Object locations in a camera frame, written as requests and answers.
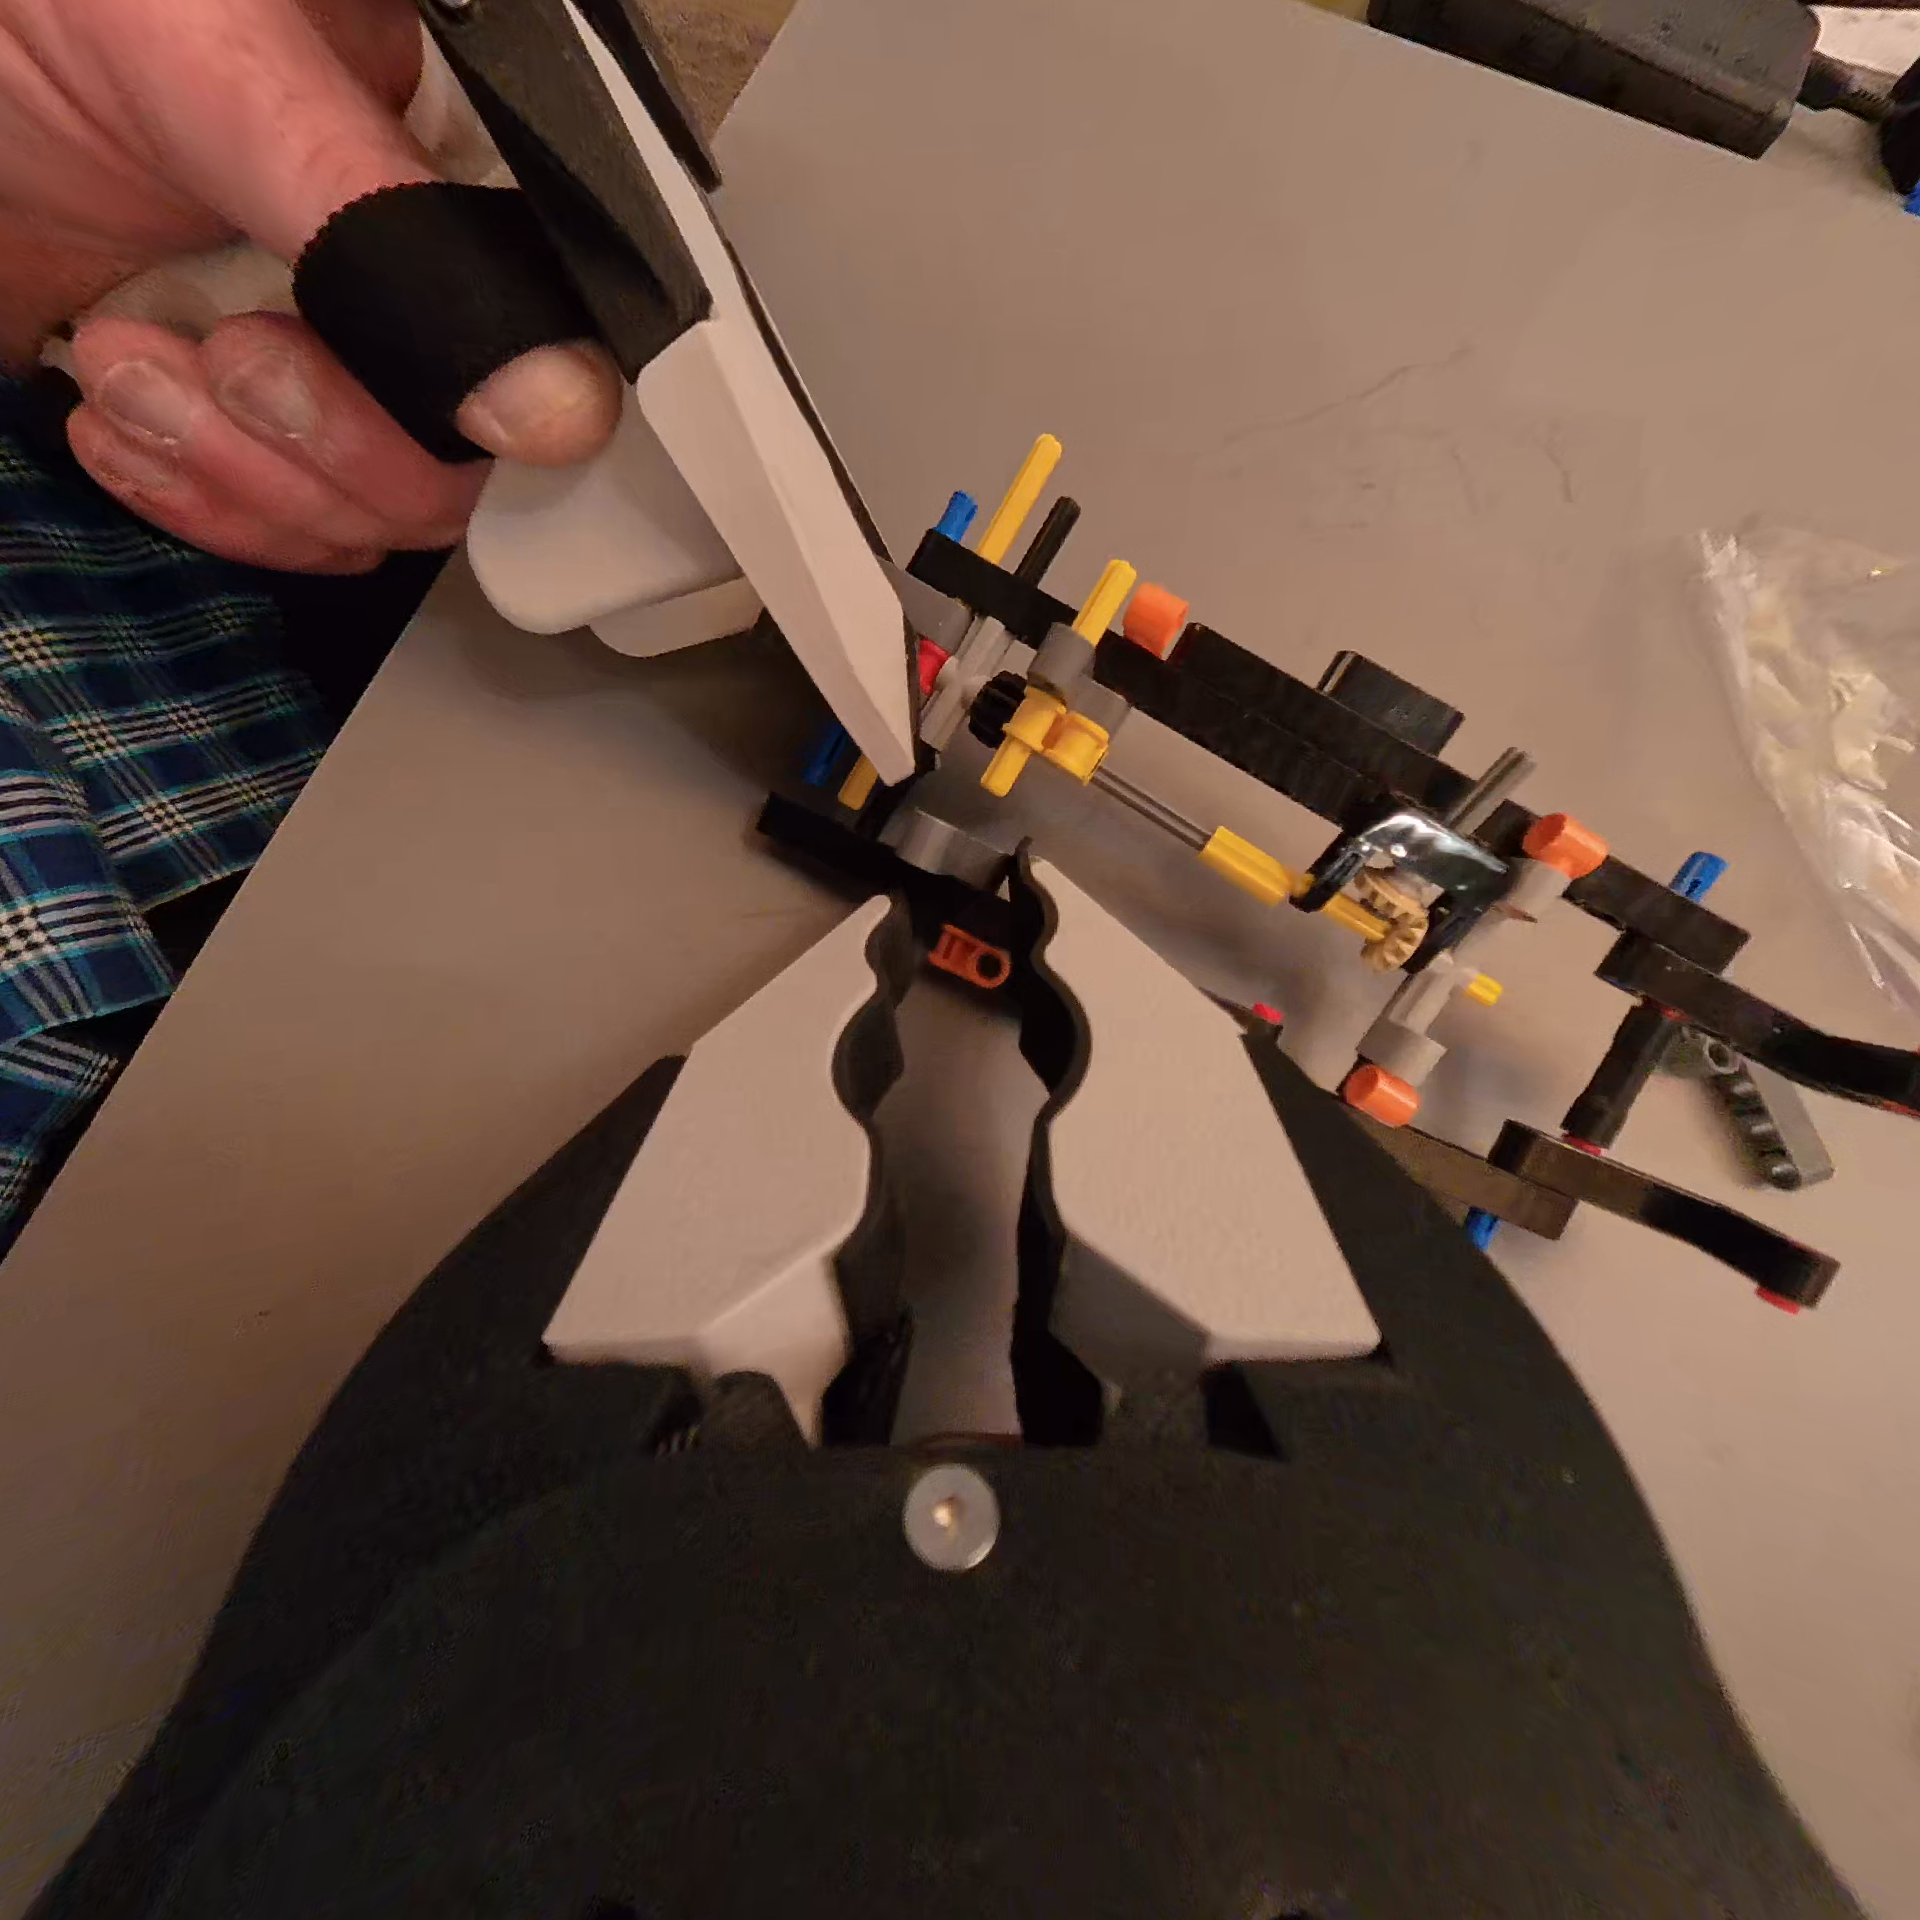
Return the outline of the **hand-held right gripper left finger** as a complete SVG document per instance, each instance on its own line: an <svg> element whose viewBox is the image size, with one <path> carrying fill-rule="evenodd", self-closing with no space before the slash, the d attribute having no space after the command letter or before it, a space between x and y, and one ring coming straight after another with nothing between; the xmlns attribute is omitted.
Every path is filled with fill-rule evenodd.
<svg viewBox="0 0 1920 1920"><path fill-rule="evenodd" d="M898 898L850 911L679 1063L545 1327L563 1361L772 1380L811 1444L900 1313L873 1117L915 973Z"/></svg>

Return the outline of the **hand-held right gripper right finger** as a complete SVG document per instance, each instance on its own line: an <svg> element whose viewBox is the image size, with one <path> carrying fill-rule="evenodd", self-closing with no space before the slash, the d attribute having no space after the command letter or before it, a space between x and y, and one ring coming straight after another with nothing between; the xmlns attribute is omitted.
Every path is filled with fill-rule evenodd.
<svg viewBox="0 0 1920 1920"><path fill-rule="evenodd" d="M1017 1418L1097 1433L1227 1365L1384 1334L1244 1023L1036 847L1017 1041L1043 1086L1017 1220Z"/></svg>

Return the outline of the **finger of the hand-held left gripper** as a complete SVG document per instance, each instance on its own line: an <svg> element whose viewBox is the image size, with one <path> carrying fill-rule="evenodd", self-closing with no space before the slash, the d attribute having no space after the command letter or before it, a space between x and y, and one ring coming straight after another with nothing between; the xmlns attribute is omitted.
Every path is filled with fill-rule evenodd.
<svg viewBox="0 0 1920 1920"><path fill-rule="evenodd" d="M760 287L693 165L620 58L613 26L573 29L681 239L707 310L636 374L640 418L833 714L882 783L920 768L920 692L882 540L811 409Z"/></svg>

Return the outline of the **black lego technic model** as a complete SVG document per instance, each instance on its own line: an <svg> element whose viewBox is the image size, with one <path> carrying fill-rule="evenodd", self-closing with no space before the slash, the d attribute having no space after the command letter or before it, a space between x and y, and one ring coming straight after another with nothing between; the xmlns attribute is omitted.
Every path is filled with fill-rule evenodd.
<svg viewBox="0 0 1920 1920"><path fill-rule="evenodd" d="M1685 1023L1802 1094L1906 1117L1916 1050L1834 1036L1732 982L1747 929L1707 905L1722 857L1691 853L1655 880L1565 812L1520 805L1528 753L1459 773L1444 749L1460 712L1376 661L1341 652L1316 681L1296 678L1121 561L1068 609L1044 578L1076 501L1058 496L1011 556L1061 455L1036 439L980 534L975 497L952 494L896 572L920 674L916 773L882 783L829 725L800 780L760 809L770 847L850 890L903 895L929 945L952 921L1005 948L1009 986L1024 969L1005 929L1012 857L929 802L960 733L987 751L978 782L994 799L1053 768L1260 905L1345 928L1392 981L1336 1097L1474 1246L1501 1225L1559 1239L1595 1208L1729 1265L1787 1312L1815 1308L1834 1256L1627 1165L1617 1141ZM1436 1023L1460 1000L1498 1004L1488 944L1557 905L1617 934L1595 976L1627 999L1586 1086L1555 1128L1509 1120L1488 1154L1421 1130L1424 1086L1447 1055Z"/></svg>

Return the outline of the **grey lego beam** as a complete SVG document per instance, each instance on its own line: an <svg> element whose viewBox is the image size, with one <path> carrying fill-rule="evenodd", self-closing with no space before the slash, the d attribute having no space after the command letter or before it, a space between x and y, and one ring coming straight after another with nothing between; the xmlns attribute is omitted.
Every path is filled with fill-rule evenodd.
<svg viewBox="0 0 1920 1920"><path fill-rule="evenodd" d="M1752 1182L1799 1193L1834 1177L1834 1154L1797 1082L1691 1023L1681 1028L1667 1064L1706 1087Z"/></svg>

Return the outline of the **person's left hand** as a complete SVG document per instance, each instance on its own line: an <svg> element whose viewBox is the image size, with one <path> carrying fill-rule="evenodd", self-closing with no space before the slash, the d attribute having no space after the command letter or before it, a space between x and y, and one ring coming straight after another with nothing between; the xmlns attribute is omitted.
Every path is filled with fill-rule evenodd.
<svg viewBox="0 0 1920 1920"><path fill-rule="evenodd" d="M71 332L66 440L130 513L282 572L460 542L480 466L423 450L303 322L189 343L89 314L227 241L297 260L340 207L432 180L403 126L420 58L415 5L3 5L5 370Z"/></svg>

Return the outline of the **blue plaid shirt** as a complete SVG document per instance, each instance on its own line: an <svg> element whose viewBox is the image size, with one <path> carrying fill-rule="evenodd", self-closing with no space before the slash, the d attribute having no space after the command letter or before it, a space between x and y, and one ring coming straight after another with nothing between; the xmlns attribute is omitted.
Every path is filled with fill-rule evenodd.
<svg viewBox="0 0 1920 1920"><path fill-rule="evenodd" d="M335 733L266 578L93 484L68 401L5 374L5 1248Z"/></svg>

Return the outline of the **clear plastic bag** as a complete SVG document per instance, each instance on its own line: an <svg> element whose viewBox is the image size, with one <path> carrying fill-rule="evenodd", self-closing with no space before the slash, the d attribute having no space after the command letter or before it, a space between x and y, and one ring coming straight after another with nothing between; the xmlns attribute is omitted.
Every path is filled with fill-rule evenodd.
<svg viewBox="0 0 1920 1920"><path fill-rule="evenodd" d="M1696 536L1747 764L1884 996L1917 1012L1917 559L1783 525Z"/></svg>

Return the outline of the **black rough box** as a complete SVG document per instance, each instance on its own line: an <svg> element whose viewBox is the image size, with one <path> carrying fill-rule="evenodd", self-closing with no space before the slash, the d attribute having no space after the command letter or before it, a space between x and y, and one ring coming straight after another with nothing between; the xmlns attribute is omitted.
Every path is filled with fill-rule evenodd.
<svg viewBox="0 0 1920 1920"><path fill-rule="evenodd" d="M1364 20L1752 160L1787 127L1818 47L1799 1L1371 1Z"/></svg>

